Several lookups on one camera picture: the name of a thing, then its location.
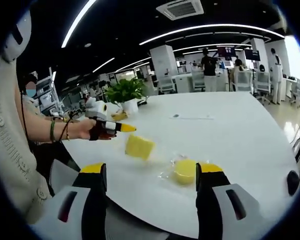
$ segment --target white flower pot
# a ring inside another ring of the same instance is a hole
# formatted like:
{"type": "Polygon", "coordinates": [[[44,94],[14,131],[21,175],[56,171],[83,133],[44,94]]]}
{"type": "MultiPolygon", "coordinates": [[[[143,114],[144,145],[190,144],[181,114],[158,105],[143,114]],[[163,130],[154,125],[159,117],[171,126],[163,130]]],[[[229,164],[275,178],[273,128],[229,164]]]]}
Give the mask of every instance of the white flower pot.
{"type": "Polygon", "coordinates": [[[131,99],[129,101],[125,101],[121,103],[123,111],[125,111],[127,114],[133,114],[138,112],[138,104],[137,99],[131,99]]]}

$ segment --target black ceiling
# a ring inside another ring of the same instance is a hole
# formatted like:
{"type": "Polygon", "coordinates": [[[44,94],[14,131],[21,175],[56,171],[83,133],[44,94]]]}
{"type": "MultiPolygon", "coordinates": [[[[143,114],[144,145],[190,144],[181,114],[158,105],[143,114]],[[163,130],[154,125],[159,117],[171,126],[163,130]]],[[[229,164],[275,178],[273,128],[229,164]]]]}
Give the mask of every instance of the black ceiling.
{"type": "Polygon", "coordinates": [[[139,43],[147,39],[192,26],[229,23],[267,29],[280,19],[275,7],[266,4],[266,0],[201,0],[203,15],[175,21],[156,10],[169,0],[97,0],[78,24],[66,48],[61,48],[68,29],[87,2],[37,0],[33,3],[30,9],[32,35],[27,49],[18,59],[19,72],[40,72],[52,67],[57,71],[56,85],[64,87],[71,76],[89,74],[111,58],[115,60],[96,71],[95,75],[113,72],[144,59],[149,56],[150,49],[163,44],[179,49],[204,44],[242,43],[248,38],[242,34],[210,34],[165,42],[178,37],[207,32],[245,32],[279,39],[253,29],[214,27],[179,32],[140,46],[139,43]]]}

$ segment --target air conditioner vent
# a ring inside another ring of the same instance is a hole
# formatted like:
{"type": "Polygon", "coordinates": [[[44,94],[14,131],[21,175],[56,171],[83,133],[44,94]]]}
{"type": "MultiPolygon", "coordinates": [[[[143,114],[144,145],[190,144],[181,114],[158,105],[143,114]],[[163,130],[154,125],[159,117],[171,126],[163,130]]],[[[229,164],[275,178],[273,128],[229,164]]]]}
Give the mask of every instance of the air conditioner vent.
{"type": "Polygon", "coordinates": [[[200,0],[175,0],[156,8],[170,20],[204,14],[200,0]]]}

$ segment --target button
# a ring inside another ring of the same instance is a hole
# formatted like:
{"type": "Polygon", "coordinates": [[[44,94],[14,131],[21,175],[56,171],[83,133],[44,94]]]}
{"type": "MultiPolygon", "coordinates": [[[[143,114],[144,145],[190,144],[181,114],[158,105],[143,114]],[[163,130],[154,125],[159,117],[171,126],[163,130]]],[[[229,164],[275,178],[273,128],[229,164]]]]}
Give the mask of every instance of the button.
{"type": "Polygon", "coordinates": [[[25,164],[25,162],[24,161],[22,161],[22,160],[19,160],[19,166],[20,166],[20,168],[22,169],[22,171],[27,171],[28,170],[28,167],[27,167],[27,165],[25,164]]]}
{"type": "Polygon", "coordinates": [[[3,127],[5,125],[4,118],[0,115],[0,127],[3,127]]]}
{"type": "Polygon", "coordinates": [[[47,195],[42,191],[42,189],[40,187],[36,190],[36,194],[42,200],[46,200],[47,199],[47,195]]]}

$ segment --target white cardigan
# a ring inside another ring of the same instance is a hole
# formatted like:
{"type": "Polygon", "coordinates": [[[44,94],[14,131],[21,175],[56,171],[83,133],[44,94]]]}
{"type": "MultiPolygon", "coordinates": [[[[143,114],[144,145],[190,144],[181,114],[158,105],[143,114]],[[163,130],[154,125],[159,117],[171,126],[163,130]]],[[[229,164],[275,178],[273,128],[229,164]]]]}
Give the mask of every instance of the white cardigan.
{"type": "Polygon", "coordinates": [[[35,223],[50,198],[46,179],[37,171],[15,103],[16,61],[0,57],[0,177],[7,195],[29,224],[35,223]]]}

